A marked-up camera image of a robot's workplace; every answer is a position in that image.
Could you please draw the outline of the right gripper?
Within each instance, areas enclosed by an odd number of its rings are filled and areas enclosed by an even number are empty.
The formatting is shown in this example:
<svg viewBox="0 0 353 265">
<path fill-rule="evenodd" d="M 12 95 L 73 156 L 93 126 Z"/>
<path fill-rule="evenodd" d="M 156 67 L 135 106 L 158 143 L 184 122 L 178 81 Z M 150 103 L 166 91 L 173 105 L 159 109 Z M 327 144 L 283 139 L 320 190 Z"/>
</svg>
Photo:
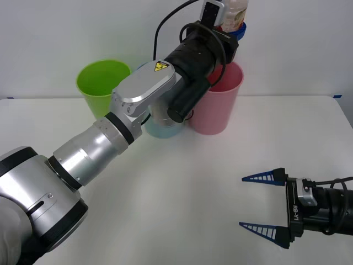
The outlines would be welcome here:
<svg viewBox="0 0 353 265">
<path fill-rule="evenodd" d="M 242 228 L 265 238 L 284 249 L 289 249 L 290 243 L 303 235 L 304 230 L 330 234 L 330 206 L 328 189 L 314 187 L 309 191 L 309 202 L 301 202 L 298 191 L 302 190 L 302 181 L 288 178 L 284 168 L 261 172 L 243 177 L 242 182 L 262 183 L 273 186 L 286 187 L 287 223 L 288 227 L 260 225 L 239 222 Z"/>
</svg>

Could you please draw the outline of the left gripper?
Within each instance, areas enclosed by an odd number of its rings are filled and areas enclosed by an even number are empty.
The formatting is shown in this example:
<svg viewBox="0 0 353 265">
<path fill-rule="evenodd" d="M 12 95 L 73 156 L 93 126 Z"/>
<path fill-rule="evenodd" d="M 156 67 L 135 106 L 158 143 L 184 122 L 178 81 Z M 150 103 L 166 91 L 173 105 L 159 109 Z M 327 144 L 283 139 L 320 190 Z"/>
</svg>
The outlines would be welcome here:
<svg viewBox="0 0 353 265">
<path fill-rule="evenodd" d="M 246 29 L 247 29 L 247 25 L 245 22 L 241 24 L 238 30 L 230 33 L 225 33 L 218 28 L 212 29 L 213 32 L 220 39 L 221 43 L 223 44 L 225 54 L 226 54 L 226 62 L 233 61 L 237 48 L 239 46 L 238 41 L 240 41 L 244 37 Z"/>
</svg>

